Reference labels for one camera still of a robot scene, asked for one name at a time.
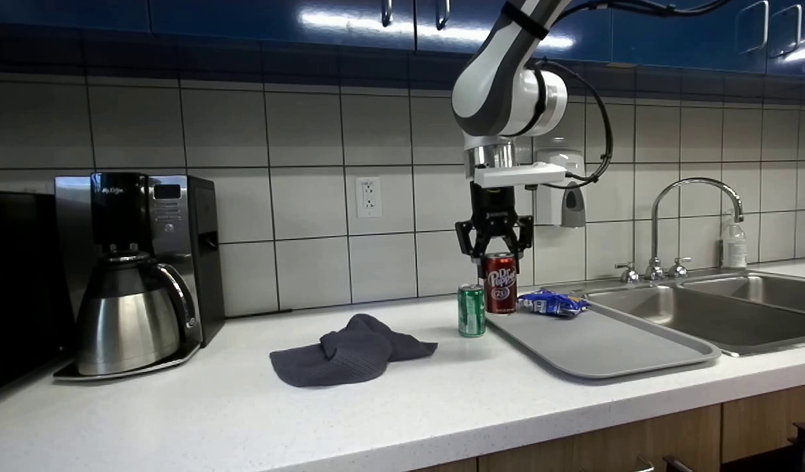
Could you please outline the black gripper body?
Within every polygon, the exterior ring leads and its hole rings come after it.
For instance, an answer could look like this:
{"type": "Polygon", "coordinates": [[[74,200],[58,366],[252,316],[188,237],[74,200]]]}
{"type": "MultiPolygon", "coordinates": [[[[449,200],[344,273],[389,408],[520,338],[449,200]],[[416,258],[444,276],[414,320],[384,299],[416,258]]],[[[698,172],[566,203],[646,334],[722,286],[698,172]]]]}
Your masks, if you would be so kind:
{"type": "Polygon", "coordinates": [[[517,252],[520,228],[536,228],[530,215],[520,215],[513,210],[513,189],[481,189],[469,185],[473,195],[473,217],[460,220],[456,228],[473,228],[473,238],[481,241],[486,249],[492,238],[502,238],[505,249],[517,252]]]}

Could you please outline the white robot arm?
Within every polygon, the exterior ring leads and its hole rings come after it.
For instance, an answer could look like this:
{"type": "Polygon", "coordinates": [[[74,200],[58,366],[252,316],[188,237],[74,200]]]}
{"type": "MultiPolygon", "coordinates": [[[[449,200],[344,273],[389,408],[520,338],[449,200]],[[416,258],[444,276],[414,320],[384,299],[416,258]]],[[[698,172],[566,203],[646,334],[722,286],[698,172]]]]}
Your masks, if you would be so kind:
{"type": "Polygon", "coordinates": [[[505,0],[482,48],[465,67],[452,92],[452,110],[465,136],[473,217],[456,223],[460,249],[475,263],[502,238],[513,258],[533,245],[533,217],[513,210],[517,186],[563,185],[557,164],[513,164],[520,136],[543,136],[566,110],[558,75],[530,68],[538,43],[568,0],[505,0]]]}

